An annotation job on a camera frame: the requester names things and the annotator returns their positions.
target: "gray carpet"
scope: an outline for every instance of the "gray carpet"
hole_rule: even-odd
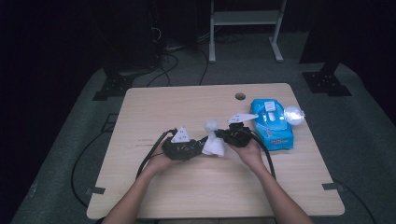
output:
[[[318,71],[322,64],[298,64],[307,33],[280,34],[285,59],[275,61],[269,34],[245,35],[231,45],[216,45],[217,62],[210,64],[202,85],[289,83],[332,177],[344,182],[364,201],[377,223],[396,223],[396,129],[356,73],[340,65],[335,74],[352,96],[329,97],[312,93],[302,72]],[[208,45],[200,45],[206,55]],[[172,86],[198,85],[205,71],[201,51],[173,53],[178,65],[168,73]],[[163,68],[175,64],[163,57]],[[138,77],[134,88],[146,85],[162,71]],[[12,223],[94,223],[71,190],[71,173],[80,153],[97,136],[110,113],[119,113],[122,97],[92,98],[102,88],[102,70],[92,75],[65,122],[36,177],[36,188],[26,196]],[[150,86],[167,86],[165,76]],[[81,156],[75,172],[76,192],[84,203],[95,185],[111,133],[103,133]],[[362,203],[349,190],[340,191],[346,211],[340,217],[313,217],[316,223],[373,223]]]

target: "hand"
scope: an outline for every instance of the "hand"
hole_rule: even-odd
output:
[[[144,171],[149,171],[156,175],[175,163],[178,163],[178,161],[172,161],[163,153],[163,142],[161,142],[152,153],[151,159],[148,161]]]
[[[260,145],[254,139],[251,139],[245,147],[229,146],[239,155],[241,161],[246,164],[250,170],[256,171],[257,169],[266,169],[262,162]]]

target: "person's right hand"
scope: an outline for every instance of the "person's right hand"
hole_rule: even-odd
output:
[[[251,139],[245,147],[235,147],[229,145],[241,158],[241,161],[246,164],[253,172],[258,169],[266,169],[262,162],[262,153],[259,143]]]

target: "person's left hand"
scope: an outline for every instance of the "person's left hand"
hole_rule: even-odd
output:
[[[157,174],[168,169],[172,164],[178,162],[179,161],[172,161],[163,153],[163,142],[161,142],[152,153],[151,159],[148,161],[148,164],[144,170]]]

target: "blue wet wipes package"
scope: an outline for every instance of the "blue wet wipes package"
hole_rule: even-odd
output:
[[[293,148],[293,131],[284,116],[283,106],[275,99],[254,99],[251,113],[256,131],[268,150]]]

